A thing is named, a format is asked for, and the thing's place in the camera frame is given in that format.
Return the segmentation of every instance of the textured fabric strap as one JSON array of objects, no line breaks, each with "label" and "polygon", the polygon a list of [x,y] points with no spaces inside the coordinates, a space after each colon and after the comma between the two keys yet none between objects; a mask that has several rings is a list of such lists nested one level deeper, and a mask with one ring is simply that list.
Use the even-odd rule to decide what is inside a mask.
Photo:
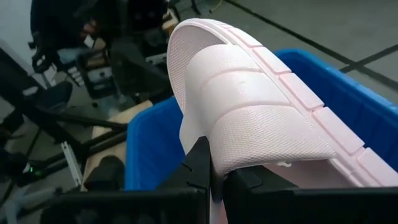
[{"label": "textured fabric strap", "polygon": [[[320,128],[292,106],[247,49],[202,21],[179,24],[167,56],[184,114],[180,140],[185,152],[199,136],[207,136],[221,176],[241,167],[335,156]],[[276,62],[273,57],[267,60]]]}]

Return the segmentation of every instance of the black plastic part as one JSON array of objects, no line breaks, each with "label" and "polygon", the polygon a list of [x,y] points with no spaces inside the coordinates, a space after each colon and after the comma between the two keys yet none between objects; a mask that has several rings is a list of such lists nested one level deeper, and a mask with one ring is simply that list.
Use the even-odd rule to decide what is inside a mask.
[{"label": "black plastic part", "polygon": [[210,199],[210,147],[198,139],[169,179],[152,191],[68,193],[52,200],[41,224],[76,223],[76,216],[99,223],[207,224]]},{"label": "black plastic part", "polygon": [[124,187],[124,164],[116,156],[104,157],[87,177],[87,190],[121,190]]},{"label": "black plastic part", "polygon": [[228,223],[397,223],[398,188],[298,189],[263,166],[224,183]]},{"label": "black plastic part", "polygon": [[210,145],[206,137],[200,137],[187,154],[181,166],[158,189],[175,187],[194,187],[203,192],[204,206],[199,207],[195,223],[209,223],[210,179],[211,179]]}]

